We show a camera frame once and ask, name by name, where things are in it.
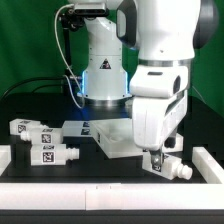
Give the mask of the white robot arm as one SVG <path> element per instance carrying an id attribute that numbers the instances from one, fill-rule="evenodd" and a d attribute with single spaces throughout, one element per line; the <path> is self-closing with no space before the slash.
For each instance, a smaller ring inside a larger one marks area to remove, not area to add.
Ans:
<path id="1" fill-rule="evenodd" d="M 116 11 L 117 38 L 138 52 L 130 80 L 135 145 L 147 151 L 143 163 L 160 171 L 162 147 L 176 140 L 187 112 L 190 68 L 218 26 L 214 0 L 68 0 L 78 15 Z"/>

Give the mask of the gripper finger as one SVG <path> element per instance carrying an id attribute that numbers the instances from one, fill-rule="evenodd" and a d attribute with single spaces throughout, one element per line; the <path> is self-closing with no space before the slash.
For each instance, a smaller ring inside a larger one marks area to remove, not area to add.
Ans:
<path id="1" fill-rule="evenodd" d="M 162 164 L 164 162 L 164 154 L 162 153 L 162 150 L 159 149 L 157 151 L 151 151 L 151 164 L 152 169 L 154 171 L 160 171 L 162 169 Z"/>
<path id="2" fill-rule="evenodd" d="M 174 130 L 171 135 L 166 139 L 166 141 L 164 142 L 164 146 L 166 148 L 174 148 L 176 145 L 176 134 L 177 134 L 177 130 Z"/>

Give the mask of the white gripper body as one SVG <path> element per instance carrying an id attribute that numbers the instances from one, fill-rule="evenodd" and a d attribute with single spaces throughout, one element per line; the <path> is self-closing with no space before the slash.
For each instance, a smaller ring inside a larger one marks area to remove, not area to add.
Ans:
<path id="1" fill-rule="evenodd" d="M 142 149 L 160 149 L 186 112 L 186 91 L 169 99 L 135 97 L 132 105 L 135 144 Z"/>

